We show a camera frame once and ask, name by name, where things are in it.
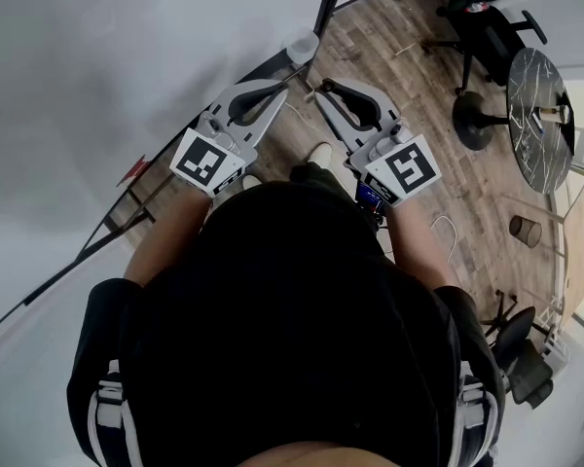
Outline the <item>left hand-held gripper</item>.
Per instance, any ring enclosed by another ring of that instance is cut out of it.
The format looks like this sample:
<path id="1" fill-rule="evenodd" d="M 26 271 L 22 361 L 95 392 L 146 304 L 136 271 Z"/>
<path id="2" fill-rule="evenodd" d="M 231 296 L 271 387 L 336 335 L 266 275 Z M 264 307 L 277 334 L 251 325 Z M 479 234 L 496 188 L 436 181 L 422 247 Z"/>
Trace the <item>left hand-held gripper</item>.
<path id="1" fill-rule="evenodd" d="M 187 128 L 169 169 L 209 197 L 237 181 L 256 161 L 255 146 L 278 115 L 288 95 L 285 82 L 258 79 L 225 89 Z"/>

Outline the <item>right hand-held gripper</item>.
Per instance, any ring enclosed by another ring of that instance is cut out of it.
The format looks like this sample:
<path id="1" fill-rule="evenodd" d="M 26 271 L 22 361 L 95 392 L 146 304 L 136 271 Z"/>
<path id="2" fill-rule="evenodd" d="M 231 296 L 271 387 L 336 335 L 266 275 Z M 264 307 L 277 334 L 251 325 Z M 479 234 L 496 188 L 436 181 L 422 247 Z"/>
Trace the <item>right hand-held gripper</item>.
<path id="1" fill-rule="evenodd" d="M 332 92 L 314 99 L 327 125 L 342 141 L 360 182 L 396 207 L 442 177 L 422 134 L 398 120 L 387 94 L 357 80 L 331 79 Z"/>

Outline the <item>small dark brown object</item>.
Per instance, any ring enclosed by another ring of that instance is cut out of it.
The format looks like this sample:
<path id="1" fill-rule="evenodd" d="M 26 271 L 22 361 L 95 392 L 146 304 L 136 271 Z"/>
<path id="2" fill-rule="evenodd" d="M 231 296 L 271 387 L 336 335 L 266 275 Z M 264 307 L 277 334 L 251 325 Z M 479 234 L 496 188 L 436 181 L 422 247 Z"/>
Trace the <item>small dark brown object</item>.
<path id="1" fill-rule="evenodd" d="M 317 94 L 326 95 L 327 93 L 332 92 L 335 88 L 335 85 L 336 84 L 331 79 L 323 79 L 318 86 L 311 88 L 310 91 L 305 95 L 304 102 L 311 103 L 314 101 Z"/>

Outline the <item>person's left forearm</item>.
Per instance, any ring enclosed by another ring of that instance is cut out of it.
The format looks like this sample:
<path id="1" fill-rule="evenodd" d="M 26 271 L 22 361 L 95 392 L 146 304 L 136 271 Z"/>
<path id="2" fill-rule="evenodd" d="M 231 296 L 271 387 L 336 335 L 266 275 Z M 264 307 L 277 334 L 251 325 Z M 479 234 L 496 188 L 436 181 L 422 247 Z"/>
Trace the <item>person's left forearm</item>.
<path id="1" fill-rule="evenodd" d="M 173 265 L 198 236 L 212 198 L 194 187 L 176 194 L 135 249 L 124 279 L 145 286 Z"/>

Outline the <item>person's right forearm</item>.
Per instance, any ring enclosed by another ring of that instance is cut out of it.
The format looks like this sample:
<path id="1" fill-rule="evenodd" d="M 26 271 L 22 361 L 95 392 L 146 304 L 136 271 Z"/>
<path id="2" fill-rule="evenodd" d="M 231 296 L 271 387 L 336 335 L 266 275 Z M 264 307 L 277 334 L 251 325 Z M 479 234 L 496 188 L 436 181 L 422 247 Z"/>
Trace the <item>person's right forearm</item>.
<path id="1" fill-rule="evenodd" d="M 416 198 L 388 208 L 385 217 L 394 262 L 399 268 L 429 290 L 460 286 Z"/>

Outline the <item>white plastic cup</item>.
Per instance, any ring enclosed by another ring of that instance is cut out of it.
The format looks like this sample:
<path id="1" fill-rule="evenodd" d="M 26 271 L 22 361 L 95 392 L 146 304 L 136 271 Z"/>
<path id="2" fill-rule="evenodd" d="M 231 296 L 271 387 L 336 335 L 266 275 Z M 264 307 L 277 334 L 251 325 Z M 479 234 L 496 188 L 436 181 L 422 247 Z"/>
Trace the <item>white plastic cup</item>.
<path id="1" fill-rule="evenodd" d="M 313 59 L 319 43 L 312 29 L 299 28 L 286 38 L 285 52 L 294 65 L 303 65 Z"/>

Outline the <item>person's dark trousers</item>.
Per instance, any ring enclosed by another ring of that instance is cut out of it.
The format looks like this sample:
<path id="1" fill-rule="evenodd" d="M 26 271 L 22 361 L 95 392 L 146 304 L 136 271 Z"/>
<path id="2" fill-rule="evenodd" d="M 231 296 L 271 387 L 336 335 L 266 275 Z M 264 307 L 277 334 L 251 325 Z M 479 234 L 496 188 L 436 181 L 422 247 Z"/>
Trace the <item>person's dark trousers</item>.
<path id="1" fill-rule="evenodd" d="M 322 189 L 340 198 L 355 202 L 345 187 L 339 183 L 336 176 L 328 168 L 322 168 L 315 162 L 306 162 L 293 167 L 289 180 L 296 184 Z"/>

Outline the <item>black device with blue screen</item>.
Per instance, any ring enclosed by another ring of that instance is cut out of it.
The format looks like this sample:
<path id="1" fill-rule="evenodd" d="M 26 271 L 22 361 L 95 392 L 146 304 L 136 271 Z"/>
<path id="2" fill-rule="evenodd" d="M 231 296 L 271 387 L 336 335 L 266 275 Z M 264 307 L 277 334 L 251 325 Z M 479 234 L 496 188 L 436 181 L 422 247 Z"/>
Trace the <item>black device with blue screen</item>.
<path id="1" fill-rule="evenodd" d="M 383 216 L 383 199 L 375 190 L 361 181 L 356 184 L 355 201 L 360 208 L 374 215 Z"/>

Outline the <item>black office chair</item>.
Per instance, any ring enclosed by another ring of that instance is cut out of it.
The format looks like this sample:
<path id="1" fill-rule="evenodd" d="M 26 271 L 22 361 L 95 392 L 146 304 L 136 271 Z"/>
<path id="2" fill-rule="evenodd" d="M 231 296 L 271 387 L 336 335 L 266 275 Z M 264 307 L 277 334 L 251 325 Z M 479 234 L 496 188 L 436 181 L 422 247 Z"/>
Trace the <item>black office chair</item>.
<path id="1" fill-rule="evenodd" d="M 485 336 L 488 338 L 495 335 L 490 348 L 506 391 L 512 394 L 516 405 L 528 404 L 535 410 L 554 390 L 554 371 L 537 350 L 529 334 L 534 329 L 548 339 L 550 331 L 535 322 L 536 311 L 533 306 L 512 315 L 518 304 L 516 295 L 506 296 L 497 289 L 495 296 L 496 315 L 493 319 L 481 321 L 483 326 L 488 327 Z"/>
<path id="2" fill-rule="evenodd" d="M 507 85 L 510 66 L 517 52 L 526 47 L 519 33 L 533 31 L 542 44 L 548 39 L 536 19 L 523 11 L 524 19 L 511 22 L 492 5 L 497 0 L 449 0 L 436 10 L 456 32 L 453 41 L 426 41 L 420 44 L 425 53 L 435 48 L 452 49 L 463 55 L 462 85 L 456 95 L 468 88 L 472 62 L 478 60 L 486 69 L 486 81 L 500 87 Z"/>

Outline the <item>round black marble table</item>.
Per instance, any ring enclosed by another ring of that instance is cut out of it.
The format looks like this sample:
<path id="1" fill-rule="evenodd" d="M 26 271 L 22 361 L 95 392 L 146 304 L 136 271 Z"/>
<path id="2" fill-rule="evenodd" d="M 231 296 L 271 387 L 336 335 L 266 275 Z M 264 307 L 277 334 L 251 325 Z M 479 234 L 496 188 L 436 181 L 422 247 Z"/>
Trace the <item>round black marble table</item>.
<path id="1" fill-rule="evenodd" d="M 506 114 L 484 112 L 485 98 L 473 91 L 459 96 L 453 106 L 453 125 L 460 142 L 472 151 L 485 149 L 493 126 L 506 126 L 517 166 L 536 192 L 554 193 L 566 180 L 574 155 L 575 124 L 568 92 L 558 69 L 541 51 L 524 48 L 510 66 L 505 89 Z M 539 107 L 567 105 L 567 125 L 541 121 L 541 136 L 530 117 Z"/>

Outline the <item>beige cylindrical object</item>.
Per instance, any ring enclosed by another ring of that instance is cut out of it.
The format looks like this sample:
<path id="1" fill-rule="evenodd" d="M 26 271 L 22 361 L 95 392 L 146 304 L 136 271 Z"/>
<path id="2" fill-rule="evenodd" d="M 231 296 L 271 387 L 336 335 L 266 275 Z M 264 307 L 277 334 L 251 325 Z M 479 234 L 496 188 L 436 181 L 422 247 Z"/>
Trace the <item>beige cylindrical object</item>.
<path id="1" fill-rule="evenodd" d="M 571 111 L 567 105 L 539 107 L 538 116 L 541 121 L 567 125 L 571 120 Z"/>

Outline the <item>black mesh waste bin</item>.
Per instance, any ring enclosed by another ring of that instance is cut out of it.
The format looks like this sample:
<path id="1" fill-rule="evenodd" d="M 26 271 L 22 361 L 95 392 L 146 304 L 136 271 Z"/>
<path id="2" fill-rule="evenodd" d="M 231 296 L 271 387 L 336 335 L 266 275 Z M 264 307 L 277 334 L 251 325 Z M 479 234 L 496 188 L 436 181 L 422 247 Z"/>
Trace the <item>black mesh waste bin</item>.
<path id="1" fill-rule="evenodd" d="M 542 226 L 540 223 L 523 216 L 514 215 L 509 223 L 509 233 L 529 249 L 532 249 L 540 241 Z"/>

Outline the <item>person's black shirt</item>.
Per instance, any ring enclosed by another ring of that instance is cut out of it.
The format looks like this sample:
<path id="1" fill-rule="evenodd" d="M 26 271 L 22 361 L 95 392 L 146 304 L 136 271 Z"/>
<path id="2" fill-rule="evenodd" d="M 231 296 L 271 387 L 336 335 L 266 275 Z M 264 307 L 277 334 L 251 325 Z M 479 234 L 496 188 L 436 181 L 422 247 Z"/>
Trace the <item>person's black shirt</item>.
<path id="1" fill-rule="evenodd" d="M 462 387 L 503 413 L 472 298 L 393 264 L 360 210 L 272 182 L 227 200 L 147 285 L 90 293 L 67 385 L 106 467 L 238 467 L 328 443 L 448 467 Z"/>

